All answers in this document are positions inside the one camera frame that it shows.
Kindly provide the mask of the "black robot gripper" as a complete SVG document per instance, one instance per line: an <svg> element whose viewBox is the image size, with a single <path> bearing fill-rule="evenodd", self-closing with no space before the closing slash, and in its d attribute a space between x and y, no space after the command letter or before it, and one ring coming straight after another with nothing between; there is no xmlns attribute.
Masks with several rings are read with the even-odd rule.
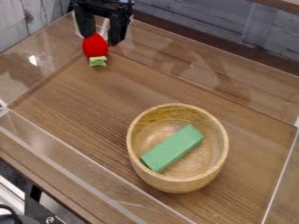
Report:
<svg viewBox="0 0 299 224"><path fill-rule="evenodd" d="M116 46L127 36L135 0L72 0L72 3L80 35L88 38L95 34L95 16L110 18L107 41Z"/></svg>

